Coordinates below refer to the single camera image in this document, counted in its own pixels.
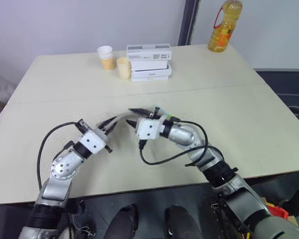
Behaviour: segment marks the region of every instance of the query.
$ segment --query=bottle label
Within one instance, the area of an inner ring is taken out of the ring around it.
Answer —
[[[219,40],[218,40],[216,46],[226,46],[231,37],[232,32],[233,32],[232,29],[223,29],[221,31],[221,34],[219,36]]]

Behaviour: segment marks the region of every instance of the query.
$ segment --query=black cable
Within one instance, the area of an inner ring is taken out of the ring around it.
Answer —
[[[63,153],[64,150],[65,150],[64,148],[61,149],[61,150],[54,156],[53,160],[56,159],[61,153]]]
[[[205,137],[205,148],[208,146],[208,137],[207,137],[207,133],[206,133],[206,131],[204,130],[204,128],[203,128],[201,125],[199,125],[199,124],[197,124],[197,123],[195,123],[195,122],[184,121],[184,120],[180,120],[179,122],[181,122],[181,123],[189,123],[189,124],[192,124],[192,125],[195,125],[195,126],[199,127],[200,130],[203,132],[204,137]],[[203,153],[201,154],[201,156],[200,156],[198,159],[196,159],[195,161],[193,161],[193,162],[191,162],[191,163],[185,164],[185,167],[188,167],[188,166],[195,166],[195,164],[198,163],[198,162],[199,162],[199,161],[206,155],[206,153],[207,153],[207,150],[204,150]]]
[[[171,157],[171,158],[168,158],[168,159],[165,159],[165,160],[162,160],[162,161],[159,161],[159,162],[154,162],[154,163],[150,163],[150,162],[148,162],[148,161],[145,160],[145,158],[144,158],[144,156],[143,156],[143,149],[141,149],[141,148],[140,148],[140,156],[141,156],[142,161],[143,161],[144,163],[146,163],[147,165],[159,165],[159,164],[162,164],[162,163],[167,163],[167,162],[169,162],[169,161],[171,161],[171,160],[173,160],[173,159],[176,159],[176,158],[178,158],[178,157],[180,157],[180,156],[182,156],[182,155],[184,155],[184,154],[187,154],[187,153],[189,153],[189,152],[191,152],[191,151],[195,151],[195,150],[202,149],[202,148],[205,148],[205,146],[198,146],[198,147],[195,147],[195,148],[191,148],[191,149],[188,149],[188,150],[186,150],[186,151],[184,151],[184,152],[182,152],[182,153],[179,153],[179,154],[177,154],[177,155],[174,155],[174,156]],[[214,149],[216,152],[218,152],[218,153],[224,158],[222,152],[221,152],[218,148],[216,148],[216,147],[214,147],[214,146],[208,146],[207,148]]]
[[[39,184],[39,190],[41,190],[42,188],[42,183],[41,183],[41,175],[40,175],[40,161],[41,161],[41,155],[42,155],[42,151],[43,151],[43,147],[44,147],[44,144],[46,142],[46,140],[49,138],[49,136],[55,132],[57,129],[61,128],[61,127],[64,127],[64,126],[67,126],[67,125],[71,125],[71,124],[74,124],[76,126],[79,125],[79,123],[77,122],[68,122],[68,123],[62,123],[56,127],[54,127],[53,129],[51,129],[47,134],[46,136],[44,137],[42,143],[41,143],[41,146],[40,146],[40,150],[39,150],[39,154],[38,154],[38,158],[37,158],[37,162],[36,162],[36,176],[37,176],[37,179],[38,179],[38,184]]]
[[[67,150],[69,147],[74,146],[74,142],[73,141],[69,141],[67,142],[63,148],[54,156],[53,160],[56,159],[61,153],[63,153],[65,150]]]

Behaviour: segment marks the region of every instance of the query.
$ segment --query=cooking oil bottle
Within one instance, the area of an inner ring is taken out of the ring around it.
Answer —
[[[242,8],[243,4],[238,0],[227,0],[224,2],[214,23],[214,31],[208,43],[209,50],[214,52],[222,52],[226,49]],[[215,26],[221,10],[224,11],[223,21],[218,26]]]

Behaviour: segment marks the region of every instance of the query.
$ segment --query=white paper cup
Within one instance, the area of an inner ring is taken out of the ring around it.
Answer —
[[[101,46],[97,49],[97,52],[101,59],[104,70],[114,70],[115,64],[113,58],[113,48],[111,46]]]
[[[131,63],[126,57],[120,57],[116,61],[119,69],[120,78],[128,80],[131,77]]]

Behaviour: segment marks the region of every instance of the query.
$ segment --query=white wall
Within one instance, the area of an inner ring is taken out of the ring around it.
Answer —
[[[191,44],[207,44],[225,0],[201,0]],[[243,0],[230,43],[257,69],[299,70],[299,0]]]
[[[185,1],[0,0],[0,79],[17,85],[37,55],[101,45],[178,43]]]

